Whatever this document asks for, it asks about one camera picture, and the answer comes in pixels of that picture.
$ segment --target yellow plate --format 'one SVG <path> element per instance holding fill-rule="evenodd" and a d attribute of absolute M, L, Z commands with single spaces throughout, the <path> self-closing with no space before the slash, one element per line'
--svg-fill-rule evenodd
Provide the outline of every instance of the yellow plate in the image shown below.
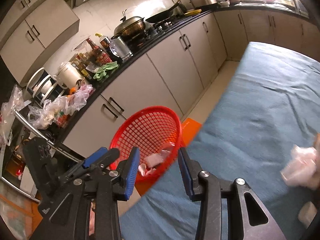
<path fill-rule="evenodd" d="M 192 11 L 186 12 L 184 15 L 185 16 L 192 16 L 192 15 L 196 15 L 196 14 L 201 13 L 201 12 L 202 12 L 202 9 L 192 10 Z"/>

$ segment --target tile floor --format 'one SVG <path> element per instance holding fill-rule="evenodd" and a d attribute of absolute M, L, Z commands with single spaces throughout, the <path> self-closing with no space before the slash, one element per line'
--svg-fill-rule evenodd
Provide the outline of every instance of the tile floor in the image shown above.
<path fill-rule="evenodd" d="M 189 118 L 203 124 L 208 118 L 211 111 L 219 102 L 224 90 L 227 88 L 231 78 L 233 77 L 239 62 L 226 61 L 219 70 L 219 74 L 212 82 L 211 86 L 204 93 L 200 101 L 193 108 L 189 114 Z M 140 195 L 136 189 L 127 202 L 118 201 L 119 216 L 125 213 L 130 207 L 132 207 L 138 200 Z"/>

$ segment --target beige floor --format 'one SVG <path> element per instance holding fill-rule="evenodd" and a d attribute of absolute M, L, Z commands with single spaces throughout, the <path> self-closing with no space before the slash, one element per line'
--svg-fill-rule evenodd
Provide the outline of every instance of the beige floor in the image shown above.
<path fill-rule="evenodd" d="M 207 120 L 209 114 L 219 102 L 224 90 L 227 88 L 231 78 L 233 77 L 238 61 L 226 61 L 219 70 L 218 76 L 212 82 L 211 86 L 204 93 L 200 101 L 189 114 L 189 118 L 203 124 Z"/>

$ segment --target blue gripper pad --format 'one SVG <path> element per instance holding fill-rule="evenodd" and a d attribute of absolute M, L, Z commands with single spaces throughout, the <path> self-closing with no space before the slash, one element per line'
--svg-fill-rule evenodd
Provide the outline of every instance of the blue gripper pad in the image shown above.
<path fill-rule="evenodd" d="M 96 152 L 94 152 L 84 160 L 83 167 L 85 169 L 89 168 L 92 163 L 94 163 L 96 160 L 98 160 L 102 155 L 106 154 L 107 152 L 108 152 L 107 148 L 101 147 L 99 150 L 97 150 Z"/>
<path fill-rule="evenodd" d="M 129 200 L 130 196 L 132 195 L 134 183 L 137 177 L 139 162 L 140 162 L 140 150 L 137 147 L 133 147 L 127 161 L 127 164 L 130 163 L 130 168 L 127 172 L 126 179 L 125 179 L 124 198 L 126 200 Z"/>
<path fill-rule="evenodd" d="M 181 149 L 179 149 L 179 151 L 178 151 L 178 164 L 179 164 L 179 168 L 180 168 L 180 173 L 181 173 L 184 189 L 186 191 L 187 196 L 190 199 L 192 199 L 195 195 L 195 192 L 193 190 L 193 181 L 191 178 L 190 171 L 187 167 L 186 161 L 183 158 L 183 154 L 182 154 Z"/>

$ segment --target kitchen cabinet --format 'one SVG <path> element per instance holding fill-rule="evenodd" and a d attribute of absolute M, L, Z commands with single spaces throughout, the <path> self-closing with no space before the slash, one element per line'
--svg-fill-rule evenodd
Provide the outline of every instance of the kitchen cabinet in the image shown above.
<path fill-rule="evenodd" d="M 21 82 L 44 47 L 23 21 L 3 46 L 0 55 L 18 83 Z"/>
<path fill-rule="evenodd" d="M 202 19 L 191 22 L 180 29 L 180 33 L 187 43 L 185 49 L 189 51 L 196 64 L 202 85 L 206 87 L 211 79 L 218 75 L 218 68 L 202 22 Z"/>
<path fill-rule="evenodd" d="M 223 38 L 217 20 L 213 13 L 207 14 L 201 18 L 202 27 L 205 31 L 210 43 L 210 47 L 219 69 L 224 61 L 227 59 L 227 52 L 224 46 Z"/>
<path fill-rule="evenodd" d="M 240 11 L 220 11 L 214 15 L 222 33 L 228 59 L 239 61 L 248 45 Z"/>
<path fill-rule="evenodd" d="M 271 12 L 275 44 L 280 47 L 301 52 L 302 22 L 295 16 Z"/>
<path fill-rule="evenodd" d="M 147 52 L 183 114 L 191 108 L 203 86 L 180 32 L 175 32 Z"/>
<path fill-rule="evenodd" d="M 74 28 L 79 18 L 64 0 L 46 0 L 26 18 L 33 33 L 47 48 L 59 35 Z"/>
<path fill-rule="evenodd" d="M 275 44 L 271 12 L 262 10 L 241 10 L 248 42 L 257 41 Z"/>
<path fill-rule="evenodd" d="M 302 20 L 301 53 L 320 62 L 320 32 L 317 26 Z"/>
<path fill-rule="evenodd" d="M 16 0 L 0 24 L 0 41 L 6 36 L 14 23 L 28 10 L 25 0 Z"/>
<path fill-rule="evenodd" d="M 100 147 L 109 148 L 110 142 L 124 123 L 121 115 L 116 118 L 105 106 L 106 101 L 99 96 L 85 111 L 80 120 L 70 131 L 63 144 L 87 158 Z"/>
<path fill-rule="evenodd" d="M 179 117 L 183 116 L 146 54 L 121 73 L 101 95 L 113 111 L 116 110 L 125 118 L 148 106 L 166 106 Z"/>

